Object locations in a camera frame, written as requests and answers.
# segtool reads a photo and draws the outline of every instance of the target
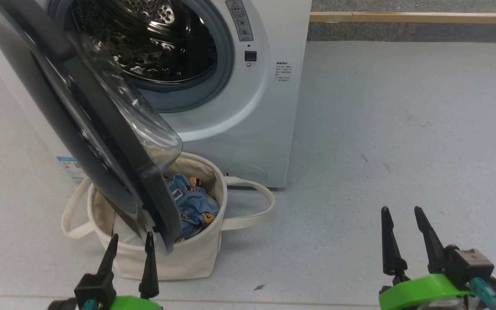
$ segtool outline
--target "wooden baseboard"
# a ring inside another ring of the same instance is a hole
[[[311,23],[496,24],[496,13],[474,12],[311,12]]]

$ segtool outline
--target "laundry basket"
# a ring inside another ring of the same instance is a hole
[[[201,184],[219,205],[219,213],[214,221],[196,236],[176,243],[169,255],[156,253],[158,277],[160,280],[185,280],[208,277],[211,275],[215,259],[221,246],[221,232],[242,229],[261,223],[275,206],[275,198],[265,186],[235,177],[224,177],[219,169],[207,159],[189,153],[181,153],[167,174],[181,173],[195,175]],[[227,206],[227,185],[247,185],[257,189],[269,201],[264,212],[235,218],[224,218]],[[88,190],[87,213],[89,222],[71,229],[71,219],[81,197]],[[70,198],[62,216],[62,229],[73,239],[84,237],[94,231],[106,248],[110,243],[115,212],[89,179],[85,179]],[[141,279],[146,253],[144,246],[118,242],[118,252],[114,260],[114,269],[122,277]]]

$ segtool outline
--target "white washing machine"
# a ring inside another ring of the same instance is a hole
[[[184,151],[226,175],[285,186],[311,0],[36,2],[63,32],[112,46],[109,53],[179,134]],[[0,76],[52,153],[69,163],[71,153],[36,105],[47,96],[36,89],[45,81],[7,23],[0,13]],[[144,42],[155,33],[157,40]]]

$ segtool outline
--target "fabric strap handle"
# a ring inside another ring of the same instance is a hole
[[[252,186],[252,188],[257,189],[267,198],[270,205],[269,208],[267,208],[267,210],[265,210],[264,212],[260,212],[258,214],[224,219],[221,227],[222,231],[234,231],[236,229],[247,228],[259,224],[264,220],[266,220],[266,218],[268,218],[268,216],[270,215],[271,211],[273,210],[276,204],[275,196],[268,188],[261,185],[260,183],[243,180],[236,177],[225,177],[225,181],[227,185]]]
[[[66,204],[66,208],[64,213],[62,214],[61,227],[62,231],[68,237],[72,239],[79,239],[84,237],[88,233],[94,231],[93,225],[91,223],[85,223],[79,227],[71,229],[71,222],[74,214],[78,208],[78,204],[81,198],[84,196],[85,192],[87,192],[89,185],[91,185],[91,180],[89,178],[85,178],[77,188],[77,190],[72,194],[68,203]]]

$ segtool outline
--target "clothes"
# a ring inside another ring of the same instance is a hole
[[[181,215],[181,235],[178,241],[187,240],[209,226],[219,213],[217,203],[200,186],[200,179],[174,174],[168,181]]]

